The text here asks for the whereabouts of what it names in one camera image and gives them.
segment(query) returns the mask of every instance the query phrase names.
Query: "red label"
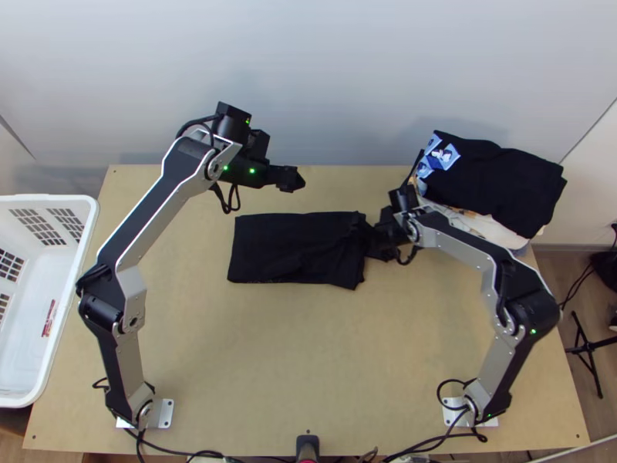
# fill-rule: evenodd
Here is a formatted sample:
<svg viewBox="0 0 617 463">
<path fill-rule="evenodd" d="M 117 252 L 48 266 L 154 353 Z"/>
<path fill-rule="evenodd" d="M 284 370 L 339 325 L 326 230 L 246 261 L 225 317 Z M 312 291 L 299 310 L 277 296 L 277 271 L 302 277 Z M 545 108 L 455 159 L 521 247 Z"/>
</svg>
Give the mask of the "red label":
<svg viewBox="0 0 617 463">
<path fill-rule="evenodd" d="M 45 325 L 43 327 L 43 332 L 41 333 L 41 337 L 49 337 L 49 334 L 52 332 L 53 319 L 56 317 L 56 300 L 52 299 L 52 303 L 49 305 L 49 310 L 47 311 L 47 319 L 45 320 Z"/>
</svg>

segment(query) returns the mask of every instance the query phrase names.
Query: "wooden table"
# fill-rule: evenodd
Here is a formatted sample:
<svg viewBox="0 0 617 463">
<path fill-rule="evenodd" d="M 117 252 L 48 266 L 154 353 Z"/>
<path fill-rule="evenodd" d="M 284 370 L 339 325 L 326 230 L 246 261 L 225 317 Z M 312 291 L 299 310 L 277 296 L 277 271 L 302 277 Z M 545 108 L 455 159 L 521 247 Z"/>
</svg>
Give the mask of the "wooden table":
<svg viewBox="0 0 617 463">
<path fill-rule="evenodd" d="M 86 264 L 156 179 L 158 166 L 110 167 Z M 303 167 L 294 194 L 241 188 L 242 214 L 362 211 L 374 223 L 408 167 Z M 436 250 L 401 267 L 367 259 L 356 291 L 226 280 L 234 219 L 214 194 L 191 199 L 143 259 L 140 331 L 146 379 L 175 399 L 156 444 L 227 455 L 292 455 L 310 432 L 324 455 L 402 450 L 445 432 L 435 389 L 480 369 L 493 334 L 480 274 Z M 526 262 L 535 265 L 528 253 Z M 25 447 L 133 453 L 90 384 L 104 376 L 76 301 Z M 534 348 L 489 440 L 453 439 L 440 453 L 565 448 L 589 442 L 558 331 Z"/>
</svg>

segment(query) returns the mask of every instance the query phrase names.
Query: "white laundry basket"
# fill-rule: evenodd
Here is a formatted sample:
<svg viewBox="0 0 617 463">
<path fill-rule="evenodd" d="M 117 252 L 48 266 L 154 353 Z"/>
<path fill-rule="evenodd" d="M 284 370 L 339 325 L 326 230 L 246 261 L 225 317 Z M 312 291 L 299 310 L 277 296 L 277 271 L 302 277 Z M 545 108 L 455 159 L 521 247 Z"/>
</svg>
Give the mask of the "white laundry basket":
<svg viewBox="0 0 617 463">
<path fill-rule="evenodd" d="M 88 196 L 0 196 L 0 407 L 45 389 L 98 214 Z"/>
</svg>

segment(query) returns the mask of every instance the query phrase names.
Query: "tripod stand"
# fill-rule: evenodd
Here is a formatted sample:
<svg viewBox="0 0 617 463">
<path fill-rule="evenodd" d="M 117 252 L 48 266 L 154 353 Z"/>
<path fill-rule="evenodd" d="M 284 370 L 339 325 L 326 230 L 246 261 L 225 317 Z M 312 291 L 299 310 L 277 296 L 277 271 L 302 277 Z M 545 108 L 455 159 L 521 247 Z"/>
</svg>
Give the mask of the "tripod stand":
<svg viewBox="0 0 617 463">
<path fill-rule="evenodd" d="M 600 379 L 598 378 L 598 370 L 595 367 L 595 361 L 593 360 L 593 352 L 600 347 L 609 346 L 610 344 L 617 343 L 617 336 L 606 338 L 605 340 L 598 341 L 595 343 L 590 343 L 585 335 L 585 331 L 581 325 L 581 322 L 578 320 L 576 312 L 572 310 L 572 318 L 574 319 L 577 330 L 576 330 L 576 341 L 574 342 L 574 347 L 570 347 L 565 350 L 566 353 L 573 353 L 581 362 L 587 367 L 587 369 L 593 375 L 593 379 L 595 381 L 595 389 L 598 391 L 598 397 L 601 399 L 604 398 L 602 394 L 602 386 L 600 386 Z M 583 353 L 587 353 L 589 361 L 585 360 L 582 356 Z"/>
</svg>

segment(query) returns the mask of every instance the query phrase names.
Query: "folded black clothing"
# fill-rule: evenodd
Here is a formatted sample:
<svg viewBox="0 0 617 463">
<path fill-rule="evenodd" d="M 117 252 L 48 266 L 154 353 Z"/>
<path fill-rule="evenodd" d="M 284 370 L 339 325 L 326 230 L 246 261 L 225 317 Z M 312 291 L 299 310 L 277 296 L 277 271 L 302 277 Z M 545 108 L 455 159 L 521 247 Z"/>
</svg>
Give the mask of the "folded black clothing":
<svg viewBox="0 0 617 463">
<path fill-rule="evenodd" d="M 567 183 L 559 164 L 492 141 L 438 130 L 420 160 L 421 168 L 425 198 L 490 214 L 525 238 L 533 238 L 551 221 Z"/>
<path fill-rule="evenodd" d="M 359 212 L 236 217 L 228 280 L 236 283 L 364 281 L 373 228 Z"/>
</svg>

